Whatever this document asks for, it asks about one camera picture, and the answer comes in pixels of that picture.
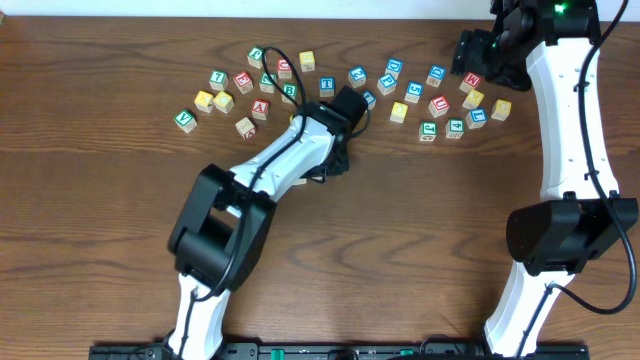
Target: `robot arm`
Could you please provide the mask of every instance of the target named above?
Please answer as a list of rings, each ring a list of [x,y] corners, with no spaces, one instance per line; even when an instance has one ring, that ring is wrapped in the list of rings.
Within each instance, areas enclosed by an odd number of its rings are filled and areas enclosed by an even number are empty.
[[[559,292],[619,236],[604,211],[589,170],[581,137],[577,84],[594,39],[600,36],[593,0],[571,5],[550,0],[504,0],[493,3],[493,32],[463,33],[453,73],[472,71],[487,81],[527,91],[538,102],[544,152],[541,204],[517,210],[507,223],[507,243],[514,259],[511,275],[494,314],[484,326],[494,354],[515,356],[536,351],[536,339]],[[611,194],[623,227],[638,217],[635,199],[619,199],[608,162],[597,91],[597,54],[587,72],[587,130],[604,191]],[[538,309],[541,299],[544,306]],[[531,328],[529,324],[538,313]],[[521,344],[523,333],[529,331]]]
[[[181,287],[176,328],[165,345],[171,358],[179,354],[181,346],[185,360],[213,357],[222,343],[222,319],[229,296],[257,264],[276,202],[301,177],[324,179],[349,169],[347,142],[366,107],[362,95],[348,87],[331,104],[308,104],[302,137],[264,169],[250,193],[247,188],[258,167],[300,132],[301,114],[293,118],[280,138],[253,159],[229,172],[212,164],[198,176],[169,240]],[[245,217],[243,231],[218,220],[212,210]],[[238,241],[236,259],[225,277]],[[223,290],[210,294],[217,288]],[[192,296],[208,299],[192,302]]]

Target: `wood grain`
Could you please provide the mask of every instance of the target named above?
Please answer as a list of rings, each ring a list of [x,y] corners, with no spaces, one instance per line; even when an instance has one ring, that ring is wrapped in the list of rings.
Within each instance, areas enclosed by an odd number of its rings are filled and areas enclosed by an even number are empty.
[[[194,109],[213,68],[247,64],[255,44],[293,58],[315,51],[305,73],[346,83],[355,65],[374,89],[391,56],[405,60],[398,90],[350,144],[352,169],[281,201],[255,272],[233,295],[225,333],[264,341],[418,341],[478,334],[497,305],[511,258],[509,213],[538,202],[542,148],[533,93],[483,84],[485,104],[514,103],[460,141],[418,141],[428,99],[444,94],[463,115],[459,79],[427,87],[403,125],[387,120],[409,80],[449,66],[460,31],[489,22],[8,18],[0,27],[0,353],[3,359],[82,359],[96,342],[152,341],[175,324],[179,303],[169,232],[198,172],[244,162],[286,128],[278,95],[197,112],[189,135],[173,124]],[[623,195],[640,196],[640,25],[623,24],[602,50],[600,99],[607,147]],[[234,124],[254,98],[269,120],[243,141]],[[638,232],[631,232],[638,245]],[[626,289],[616,244],[571,288],[594,304]],[[600,317],[561,297],[541,339],[585,341],[593,359],[640,352],[640,306]]]

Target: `green light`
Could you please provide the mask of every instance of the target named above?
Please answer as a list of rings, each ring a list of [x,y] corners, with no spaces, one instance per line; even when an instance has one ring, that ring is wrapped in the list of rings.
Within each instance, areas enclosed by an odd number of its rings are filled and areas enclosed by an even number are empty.
[[[558,14],[563,14],[565,10],[567,10],[567,6],[565,4],[560,4],[555,6],[556,12]]]

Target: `wooden block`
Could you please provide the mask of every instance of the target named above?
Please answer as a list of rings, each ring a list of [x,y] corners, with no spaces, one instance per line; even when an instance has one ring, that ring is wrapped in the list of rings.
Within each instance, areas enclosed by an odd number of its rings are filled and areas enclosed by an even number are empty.
[[[373,110],[373,108],[376,107],[376,97],[373,96],[373,94],[369,90],[366,90],[362,94],[362,96],[364,96],[364,99],[367,100],[367,104],[369,104],[369,110]]]
[[[469,91],[476,89],[478,85],[480,85],[480,77],[474,73],[468,73],[462,80],[462,84],[460,84],[460,90],[469,93]]]
[[[247,140],[256,134],[256,126],[253,125],[249,118],[244,118],[236,123],[236,130],[243,139]]]
[[[438,124],[424,121],[420,124],[420,141],[434,141],[438,135]]]
[[[242,93],[242,95],[248,93],[253,90],[253,81],[251,80],[251,76],[247,74],[246,71],[241,72],[233,78],[233,81],[236,83],[238,90]]]
[[[276,91],[276,87],[273,85],[278,82],[276,74],[271,74],[271,79],[267,76],[267,73],[262,73],[260,77],[260,90],[273,94]]]
[[[434,118],[446,114],[450,107],[447,98],[444,96],[438,96],[429,103],[429,111],[431,111],[431,115],[433,115]]]
[[[447,139],[460,139],[464,135],[464,121],[449,119],[447,123]]]
[[[349,70],[349,83],[354,89],[359,88],[367,82],[367,72],[364,71],[362,66],[358,66]]]
[[[409,82],[407,94],[404,96],[404,101],[417,104],[418,101],[420,101],[420,96],[422,96],[422,90],[424,90],[424,86],[422,86],[422,84],[413,81]]]
[[[498,100],[491,110],[491,118],[505,121],[511,114],[511,103],[505,100]]]
[[[216,109],[228,114],[229,111],[233,109],[233,98],[226,92],[220,91],[215,99],[213,99],[213,104],[216,106]]]
[[[206,113],[211,113],[211,111],[213,111],[213,95],[208,92],[200,91],[194,102],[200,111],[204,111]]]
[[[178,124],[178,127],[187,134],[198,125],[196,123],[196,118],[187,110],[182,110],[174,120],[176,124]]]
[[[302,72],[309,72],[316,69],[316,58],[313,56],[313,51],[300,53],[300,68]]]
[[[469,95],[467,95],[467,98],[464,100],[464,104],[462,104],[462,107],[467,110],[475,110],[478,108],[478,106],[480,106],[482,99],[484,99],[483,93],[475,89],[471,90],[469,91]]]
[[[211,77],[209,78],[209,85],[211,85],[211,89],[215,91],[225,91],[227,90],[228,84],[229,78],[227,77],[226,72],[214,70],[211,73]]]
[[[468,129],[481,128],[487,122],[487,112],[480,108],[471,110],[467,115],[466,120]]]
[[[336,93],[336,79],[332,77],[320,78],[320,97],[331,97]]]
[[[264,50],[259,47],[254,47],[247,54],[247,59],[249,60],[249,65],[256,67],[258,69],[262,69],[262,56],[264,55]]]
[[[429,77],[427,77],[427,84],[433,87],[440,87],[440,83],[447,74],[447,69],[442,66],[433,65],[431,71],[429,71]]]
[[[267,120],[269,116],[269,102],[256,99],[251,108],[251,114],[254,119]]]
[[[285,94],[291,96],[293,100],[297,100],[296,96],[298,96],[298,85],[284,83],[284,85],[282,86],[282,91],[284,91]],[[293,104],[291,100],[287,99],[287,97],[284,96],[284,94],[282,95],[282,101],[286,102],[287,104]]]
[[[398,80],[398,76],[400,76],[400,71],[402,71],[402,65],[403,65],[402,61],[398,59],[394,59],[394,58],[389,59],[389,62],[387,63],[387,68],[384,71],[385,75],[390,74],[391,76],[393,76],[395,80]]]
[[[378,90],[382,96],[387,96],[391,94],[398,85],[398,82],[391,74],[382,75],[380,79],[378,79]]]
[[[389,120],[397,123],[403,123],[404,118],[407,116],[407,111],[409,111],[409,106],[403,103],[393,103],[393,109],[391,110],[391,117]]]
[[[285,59],[278,60],[278,77],[280,79],[291,79],[293,77],[291,66]]]

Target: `alphabet block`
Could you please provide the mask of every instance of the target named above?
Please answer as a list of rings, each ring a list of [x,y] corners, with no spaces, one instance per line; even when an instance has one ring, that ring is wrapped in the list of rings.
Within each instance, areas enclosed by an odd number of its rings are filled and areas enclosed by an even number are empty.
[[[420,101],[420,96],[422,96],[422,90],[424,90],[424,86],[422,86],[422,84],[413,81],[409,82],[407,94],[404,96],[404,101],[417,104],[418,101]]]
[[[409,106],[396,102],[393,104],[389,120],[402,124],[404,122],[404,118],[407,116],[407,111],[409,111]]]
[[[236,123],[236,130],[243,139],[247,140],[256,134],[256,126],[249,118],[244,118]]]
[[[316,69],[316,58],[313,55],[313,51],[300,53],[300,68],[303,72],[309,72]]]
[[[395,80],[398,80],[400,71],[402,71],[402,65],[404,64],[398,59],[389,59],[389,62],[387,63],[387,69],[384,71],[385,75],[390,74]]]
[[[467,128],[477,129],[484,126],[487,122],[487,112],[484,109],[475,109],[469,112],[467,115]]]
[[[483,93],[478,90],[471,90],[469,91],[469,95],[467,95],[467,98],[464,100],[464,104],[462,104],[462,107],[467,110],[475,110],[478,108],[478,106],[480,106],[482,99],[484,99]]]
[[[180,112],[180,114],[178,114],[175,118],[174,118],[176,124],[178,124],[178,127],[180,129],[182,129],[182,131],[186,132],[187,134],[193,130],[196,125],[198,125],[196,123],[196,118],[187,110],[182,110]]]
[[[285,59],[278,60],[278,77],[280,79],[291,79],[293,77],[291,66]]]
[[[293,100],[297,100],[296,96],[298,95],[298,85],[284,83],[284,85],[282,86],[282,91],[284,91],[285,94],[291,96]],[[284,94],[282,95],[282,101],[286,102],[287,104],[293,104],[291,100],[287,99],[287,97],[284,96]]]
[[[460,84],[460,90],[469,93],[469,91],[476,89],[478,85],[480,85],[480,77],[474,73],[468,73],[462,80],[462,84]]]
[[[369,110],[373,110],[373,108],[376,107],[376,97],[373,96],[373,94],[369,90],[366,90],[362,94],[362,96],[364,96],[364,99],[367,100],[367,104],[369,104]]]
[[[276,87],[273,86],[278,81],[276,74],[271,74],[271,79],[267,76],[267,73],[262,73],[260,77],[260,90],[273,94],[276,91]]]
[[[464,135],[464,121],[449,119],[447,123],[447,139],[460,139]]]
[[[511,114],[511,103],[505,100],[496,101],[491,110],[491,118],[500,121],[507,120],[509,114]]]
[[[216,106],[216,109],[228,114],[229,111],[233,109],[233,98],[226,92],[220,91],[218,95],[216,95],[216,98],[213,99],[213,104]]]
[[[336,79],[332,77],[320,78],[320,97],[331,97],[336,93]]]
[[[233,78],[233,81],[236,83],[238,90],[240,90],[243,95],[253,90],[253,81],[251,81],[251,77],[246,71],[236,75]]]
[[[433,115],[434,118],[437,118],[446,114],[450,107],[451,106],[449,105],[447,98],[444,96],[438,96],[431,100],[431,103],[429,104],[429,111],[431,111],[431,115]]]
[[[211,77],[209,78],[209,85],[211,85],[212,90],[225,91],[227,90],[228,84],[229,78],[227,77],[226,72],[214,70],[211,73]]]
[[[429,71],[429,77],[427,77],[427,84],[433,87],[440,87],[440,83],[446,74],[447,69],[438,65],[433,65],[431,67],[431,71]]]
[[[253,102],[251,114],[254,119],[267,120],[267,116],[269,116],[269,102],[256,99]]]
[[[367,72],[362,66],[358,66],[349,71],[349,83],[354,89],[359,88],[367,82]]]
[[[247,59],[249,60],[249,65],[256,67],[258,69],[262,69],[262,56],[264,55],[264,50],[259,47],[254,47],[247,54]]]
[[[420,141],[434,141],[438,135],[438,124],[425,121],[420,124]]]
[[[380,90],[383,96],[391,94],[396,89],[396,85],[398,85],[398,82],[391,74],[382,75],[382,77],[378,79],[378,90]]]
[[[208,92],[200,91],[194,100],[196,107],[200,111],[211,113],[213,111],[213,95]]]

